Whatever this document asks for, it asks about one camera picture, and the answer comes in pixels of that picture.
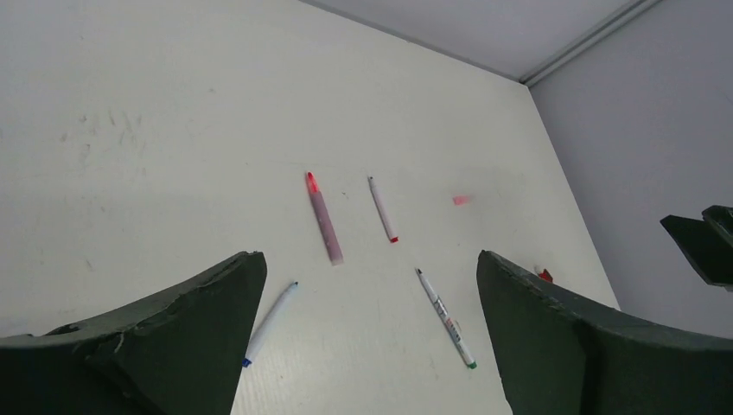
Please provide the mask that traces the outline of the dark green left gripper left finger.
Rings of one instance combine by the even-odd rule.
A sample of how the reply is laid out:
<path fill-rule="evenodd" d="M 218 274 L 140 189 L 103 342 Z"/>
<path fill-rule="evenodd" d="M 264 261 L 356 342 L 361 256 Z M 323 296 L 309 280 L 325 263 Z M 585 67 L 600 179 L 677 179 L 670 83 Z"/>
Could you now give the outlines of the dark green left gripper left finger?
<path fill-rule="evenodd" d="M 165 290 L 45 335 L 1 340 L 4 414 L 228 414 L 265 287 L 239 252 Z"/>

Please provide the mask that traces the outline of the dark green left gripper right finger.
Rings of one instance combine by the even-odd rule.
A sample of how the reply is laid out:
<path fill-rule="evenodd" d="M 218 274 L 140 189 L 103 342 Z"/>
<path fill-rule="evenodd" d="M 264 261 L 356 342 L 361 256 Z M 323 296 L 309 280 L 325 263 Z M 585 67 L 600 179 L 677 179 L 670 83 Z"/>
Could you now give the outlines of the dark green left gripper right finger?
<path fill-rule="evenodd" d="M 495 252 L 476 282 L 514 413 L 731 413 L 731 340 L 625 314 Z"/>

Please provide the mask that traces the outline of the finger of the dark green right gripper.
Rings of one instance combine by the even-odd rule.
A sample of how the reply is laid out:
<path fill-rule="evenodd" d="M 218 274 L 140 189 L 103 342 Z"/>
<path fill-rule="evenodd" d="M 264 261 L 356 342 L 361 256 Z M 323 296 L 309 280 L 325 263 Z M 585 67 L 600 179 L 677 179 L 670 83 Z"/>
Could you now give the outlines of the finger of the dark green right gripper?
<path fill-rule="evenodd" d="M 668 215 L 660 223 L 708 285 L 732 286 L 732 245 L 711 225 L 675 215 Z"/>
<path fill-rule="evenodd" d="M 732 207 L 713 205 L 702 212 L 704 221 L 711 229 L 724 240 L 726 244 L 733 244 Z"/>

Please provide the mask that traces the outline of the white pen blue end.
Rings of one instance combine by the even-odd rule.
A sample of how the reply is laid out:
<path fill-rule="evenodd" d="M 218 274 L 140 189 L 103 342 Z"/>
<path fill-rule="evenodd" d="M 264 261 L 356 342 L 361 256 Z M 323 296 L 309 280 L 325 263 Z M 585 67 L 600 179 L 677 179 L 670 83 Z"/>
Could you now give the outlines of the white pen blue end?
<path fill-rule="evenodd" d="M 268 310 L 259 326 L 254 330 L 242 359 L 243 368 L 249 367 L 256 360 L 258 353 L 265 344 L 268 334 L 274 328 L 278 316 L 286 308 L 291 298 L 293 298 L 298 287 L 299 283 L 297 281 L 287 286 Z"/>

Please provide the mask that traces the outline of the white pen green end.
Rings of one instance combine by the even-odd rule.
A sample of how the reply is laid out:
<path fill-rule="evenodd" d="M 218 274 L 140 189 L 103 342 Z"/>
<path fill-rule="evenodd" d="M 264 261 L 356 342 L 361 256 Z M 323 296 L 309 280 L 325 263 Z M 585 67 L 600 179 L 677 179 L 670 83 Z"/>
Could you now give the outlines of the white pen green end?
<path fill-rule="evenodd" d="M 463 340 L 463 336 L 458 328 L 456 322 L 449 314 L 442 298 L 437 294 L 429 279 L 425 276 L 421 269 L 416 269 L 417 278 L 420 281 L 430 303 L 437 313 L 441 323 L 445 327 L 449 334 L 450 340 L 456 348 L 456 351 L 461 356 L 463 364 L 470 370 L 477 368 L 477 362 L 474 356 L 470 353 L 468 345 Z"/>

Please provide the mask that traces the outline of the pink highlighter pen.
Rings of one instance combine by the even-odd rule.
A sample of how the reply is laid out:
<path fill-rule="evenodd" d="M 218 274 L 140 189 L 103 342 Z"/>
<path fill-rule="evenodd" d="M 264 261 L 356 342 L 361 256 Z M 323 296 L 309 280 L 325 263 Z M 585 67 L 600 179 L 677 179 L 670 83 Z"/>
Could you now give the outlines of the pink highlighter pen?
<path fill-rule="evenodd" d="M 310 171 L 305 175 L 311 205 L 322 234 L 323 242 L 332 265 L 343 263 L 343 253 L 339 245 L 333 223 L 330 219 L 323 194 L 318 186 L 316 177 Z"/>

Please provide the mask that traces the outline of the red pen cap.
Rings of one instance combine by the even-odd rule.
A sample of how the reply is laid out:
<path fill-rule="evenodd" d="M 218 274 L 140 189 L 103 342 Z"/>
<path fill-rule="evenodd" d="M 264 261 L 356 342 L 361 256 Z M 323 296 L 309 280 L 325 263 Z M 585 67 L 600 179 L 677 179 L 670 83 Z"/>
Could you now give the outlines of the red pen cap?
<path fill-rule="evenodd" d="M 535 274 L 543 279 L 544 281 L 547 281 L 549 283 L 552 283 L 554 281 L 553 276 L 549 273 L 549 271 L 543 267 L 535 266 L 534 267 Z"/>

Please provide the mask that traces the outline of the white pen red end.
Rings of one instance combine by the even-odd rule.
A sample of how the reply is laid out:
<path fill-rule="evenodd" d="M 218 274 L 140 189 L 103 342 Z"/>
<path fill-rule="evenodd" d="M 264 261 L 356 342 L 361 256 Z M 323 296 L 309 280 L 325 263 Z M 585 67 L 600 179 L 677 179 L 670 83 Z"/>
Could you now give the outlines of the white pen red end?
<path fill-rule="evenodd" d="M 383 198 L 381 196 L 381 193 L 379 192 L 379 188 L 377 187 L 376 181 L 374 180 L 374 177 L 373 176 L 369 176 L 367 178 L 367 181 L 368 181 L 368 185 L 369 185 L 370 191 L 371 191 L 372 196 L 373 196 L 375 207 L 378 210 L 378 214 L 379 214 L 380 220 L 381 220 L 382 225 L 383 225 L 383 227 L 385 229 L 386 236 L 387 236 L 388 240 L 392 244 L 397 243 L 398 242 L 398 235 L 395 232 L 395 230 L 394 230 L 394 228 L 392 226 L 392 223 L 390 221 L 390 218 L 389 218 L 389 216 L 388 216 L 388 214 L 386 212 L 386 207 L 385 207 Z"/>

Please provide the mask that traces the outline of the pink highlighter cap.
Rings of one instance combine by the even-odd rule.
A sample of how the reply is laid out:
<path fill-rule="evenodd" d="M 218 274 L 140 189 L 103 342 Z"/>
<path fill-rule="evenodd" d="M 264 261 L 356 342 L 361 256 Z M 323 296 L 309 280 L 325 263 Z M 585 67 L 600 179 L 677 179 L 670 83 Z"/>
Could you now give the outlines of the pink highlighter cap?
<path fill-rule="evenodd" d="M 453 203 L 456 206 L 462 206 L 467 203 L 470 203 L 472 200 L 472 197 L 470 195 L 457 195 L 452 198 Z"/>

